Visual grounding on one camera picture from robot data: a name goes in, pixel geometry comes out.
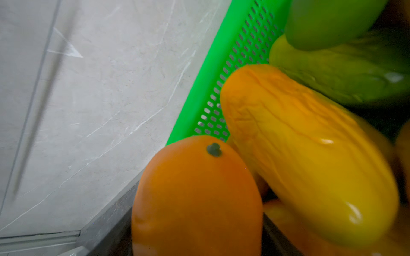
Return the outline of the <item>yellow mango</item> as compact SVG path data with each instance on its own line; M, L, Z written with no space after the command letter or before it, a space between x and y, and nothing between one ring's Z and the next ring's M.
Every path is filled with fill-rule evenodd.
M363 118L270 65L246 65L220 102L243 160L322 238L364 247L399 209L391 142Z

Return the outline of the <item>green mango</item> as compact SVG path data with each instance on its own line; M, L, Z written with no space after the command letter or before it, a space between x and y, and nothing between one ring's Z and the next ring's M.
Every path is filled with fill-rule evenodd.
M270 50L270 65L291 79L350 107L390 107L410 101L410 36L375 29L336 47L302 51L285 35Z
M369 30L387 1L292 1L285 36L298 50L345 43Z

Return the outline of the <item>green plastic basket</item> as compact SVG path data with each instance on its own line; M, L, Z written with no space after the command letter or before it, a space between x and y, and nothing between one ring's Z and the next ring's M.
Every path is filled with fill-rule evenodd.
M227 141L221 111L226 79L244 65L266 64L274 41L284 33L291 2L232 1L187 96L167 144L193 135Z

